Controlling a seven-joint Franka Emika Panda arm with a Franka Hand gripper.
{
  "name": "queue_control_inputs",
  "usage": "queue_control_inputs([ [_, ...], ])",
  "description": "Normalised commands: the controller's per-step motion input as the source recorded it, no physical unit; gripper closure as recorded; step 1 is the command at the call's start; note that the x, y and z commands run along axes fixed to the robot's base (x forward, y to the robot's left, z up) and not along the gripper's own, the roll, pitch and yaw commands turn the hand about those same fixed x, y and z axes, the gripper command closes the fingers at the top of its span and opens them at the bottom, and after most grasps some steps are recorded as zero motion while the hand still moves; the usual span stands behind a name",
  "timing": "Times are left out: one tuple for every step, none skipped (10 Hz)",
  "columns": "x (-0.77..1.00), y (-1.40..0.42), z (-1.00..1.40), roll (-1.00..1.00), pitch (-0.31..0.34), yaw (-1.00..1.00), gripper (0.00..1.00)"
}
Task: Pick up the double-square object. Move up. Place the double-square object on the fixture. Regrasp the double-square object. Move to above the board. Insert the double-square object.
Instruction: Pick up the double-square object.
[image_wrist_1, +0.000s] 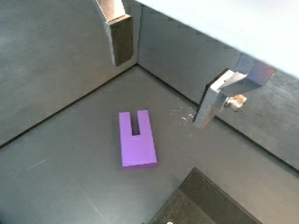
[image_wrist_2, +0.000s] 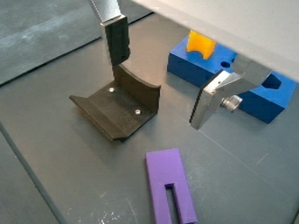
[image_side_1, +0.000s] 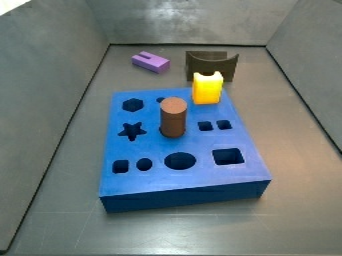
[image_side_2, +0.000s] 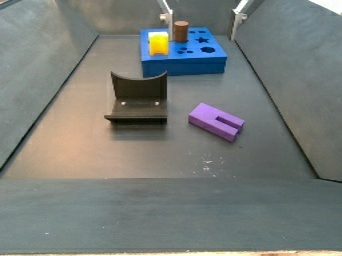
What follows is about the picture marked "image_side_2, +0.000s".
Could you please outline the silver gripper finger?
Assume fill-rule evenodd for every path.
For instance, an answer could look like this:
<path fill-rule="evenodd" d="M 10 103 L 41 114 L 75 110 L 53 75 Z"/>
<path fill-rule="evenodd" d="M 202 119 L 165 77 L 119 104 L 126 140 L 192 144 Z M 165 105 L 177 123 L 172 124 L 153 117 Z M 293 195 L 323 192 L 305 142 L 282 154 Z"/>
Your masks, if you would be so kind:
<path fill-rule="evenodd" d="M 238 6 L 233 9 L 233 27 L 232 27 L 232 34 L 230 40 L 236 40 L 237 30 L 242 22 L 248 19 L 246 10 L 249 9 L 250 5 L 254 3 L 254 0 L 241 0 Z"/>
<path fill-rule="evenodd" d="M 157 0 L 157 1 L 162 9 L 162 14 L 160 15 L 160 18 L 169 25 L 169 31 L 173 31 L 174 11 L 170 8 L 168 0 Z"/>

